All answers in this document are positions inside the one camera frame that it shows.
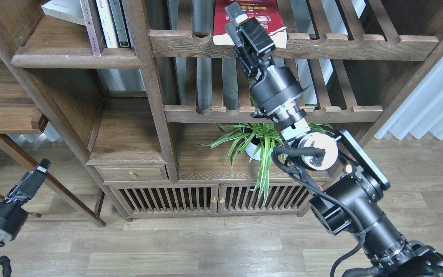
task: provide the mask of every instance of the book spine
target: book spine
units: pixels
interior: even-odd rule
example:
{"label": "book spine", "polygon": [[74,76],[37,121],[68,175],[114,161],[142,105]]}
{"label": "book spine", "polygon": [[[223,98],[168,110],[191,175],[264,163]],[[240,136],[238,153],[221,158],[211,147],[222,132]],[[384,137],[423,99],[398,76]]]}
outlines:
{"label": "book spine", "polygon": [[105,39],[103,36],[102,27],[100,26],[100,17],[98,16],[97,4],[95,0],[80,0],[81,10],[85,18],[85,25],[87,27],[88,38],[92,46],[93,55],[96,57],[102,56],[102,51],[105,48]]}
{"label": "book spine", "polygon": [[107,48],[117,48],[118,42],[116,37],[116,29],[114,27],[114,20],[110,12],[108,0],[97,0],[98,14],[102,22],[103,34]]}
{"label": "book spine", "polygon": [[114,25],[116,26],[117,39],[119,47],[131,47],[126,27],[126,20],[123,13],[123,4],[121,0],[109,0],[110,10],[112,11],[112,18],[114,18]]}

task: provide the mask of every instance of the wooden table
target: wooden table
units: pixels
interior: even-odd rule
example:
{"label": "wooden table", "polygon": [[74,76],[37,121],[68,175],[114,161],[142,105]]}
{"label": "wooden table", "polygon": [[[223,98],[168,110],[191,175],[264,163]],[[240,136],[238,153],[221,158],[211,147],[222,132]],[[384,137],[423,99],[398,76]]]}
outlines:
{"label": "wooden table", "polygon": [[[46,117],[35,106],[13,74],[0,59],[0,148],[27,170],[33,170],[37,161],[26,153],[7,135],[9,133],[42,133],[47,124]],[[83,216],[66,217],[37,214],[42,220],[90,220],[99,227],[105,222],[100,218],[103,193],[100,191],[95,210],[88,208],[53,175],[47,172],[44,184],[75,208]]]}

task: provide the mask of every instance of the robotic arm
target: robotic arm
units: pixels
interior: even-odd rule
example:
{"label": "robotic arm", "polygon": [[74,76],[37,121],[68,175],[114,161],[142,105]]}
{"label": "robotic arm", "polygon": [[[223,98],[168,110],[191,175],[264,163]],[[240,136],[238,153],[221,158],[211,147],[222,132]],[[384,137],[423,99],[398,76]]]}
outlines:
{"label": "robotic arm", "polygon": [[[255,18],[243,13],[234,2],[225,8],[230,23],[225,26],[235,44],[235,56],[249,80],[257,112],[253,117],[270,119],[285,141],[273,151],[274,163],[313,194],[311,209],[326,230],[337,235],[350,232],[358,245],[339,258],[341,261],[363,248],[371,268],[347,270],[344,277],[443,277],[443,256],[421,242],[408,241],[377,205],[389,181],[367,156],[351,134],[340,128],[334,137],[312,133],[306,113],[297,105],[303,89],[287,67],[276,68],[271,51],[274,42]],[[342,144],[351,157],[339,151]],[[280,161],[280,154],[287,154]],[[325,191],[306,170],[327,170],[339,160],[344,174]]]}
{"label": "robotic arm", "polygon": [[[42,159],[37,167],[23,175],[20,182],[0,202],[0,247],[5,242],[14,240],[28,218],[27,212],[22,205],[32,199],[46,179],[46,172],[51,162]],[[3,277],[11,275],[10,261],[7,256],[0,257],[0,265],[3,268]]]}

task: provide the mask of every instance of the spider plant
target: spider plant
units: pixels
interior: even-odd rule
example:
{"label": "spider plant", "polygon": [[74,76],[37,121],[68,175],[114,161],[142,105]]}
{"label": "spider plant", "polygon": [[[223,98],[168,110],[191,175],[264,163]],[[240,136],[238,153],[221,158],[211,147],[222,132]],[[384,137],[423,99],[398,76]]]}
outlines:
{"label": "spider plant", "polygon": [[272,163],[271,153],[273,153],[273,149],[276,146],[283,143],[280,134],[275,130],[273,124],[271,123],[240,123],[225,126],[218,124],[218,127],[222,131],[229,133],[223,135],[210,144],[202,145],[213,149],[224,142],[232,141],[232,145],[228,150],[225,160],[225,165],[227,165],[228,162],[231,162],[232,170],[235,158],[246,150],[251,141],[257,141],[257,147],[249,162],[254,158],[257,151],[260,150],[261,159],[254,190],[259,189],[258,198],[264,194],[263,205],[265,205],[269,195],[269,166],[271,166]]}

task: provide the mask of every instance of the white curtain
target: white curtain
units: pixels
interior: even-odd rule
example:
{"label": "white curtain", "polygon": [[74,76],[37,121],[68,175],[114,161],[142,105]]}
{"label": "white curtain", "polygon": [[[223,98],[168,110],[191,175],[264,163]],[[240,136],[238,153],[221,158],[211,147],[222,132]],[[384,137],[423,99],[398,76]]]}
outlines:
{"label": "white curtain", "polygon": [[427,132],[443,140],[443,58],[377,132],[375,138],[380,140],[387,132],[399,140],[408,133],[419,139]]}

